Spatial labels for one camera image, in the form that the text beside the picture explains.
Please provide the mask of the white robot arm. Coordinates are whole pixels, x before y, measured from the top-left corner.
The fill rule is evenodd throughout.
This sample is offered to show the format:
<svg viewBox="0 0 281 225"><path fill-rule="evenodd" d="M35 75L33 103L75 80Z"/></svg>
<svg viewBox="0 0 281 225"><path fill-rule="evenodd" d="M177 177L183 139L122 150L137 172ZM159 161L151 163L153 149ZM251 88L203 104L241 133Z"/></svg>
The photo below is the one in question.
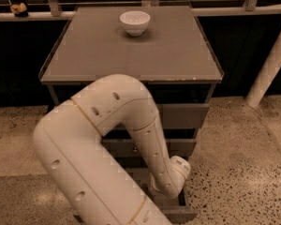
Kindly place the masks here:
<svg viewBox="0 0 281 225"><path fill-rule="evenodd" d="M85 225L171 225L102 145L123 125L151 175L151 188L176 198L189 163L170 156L158 108L137 79L116 74L86 86L46 114L34 131L37 157Z"/></svg>

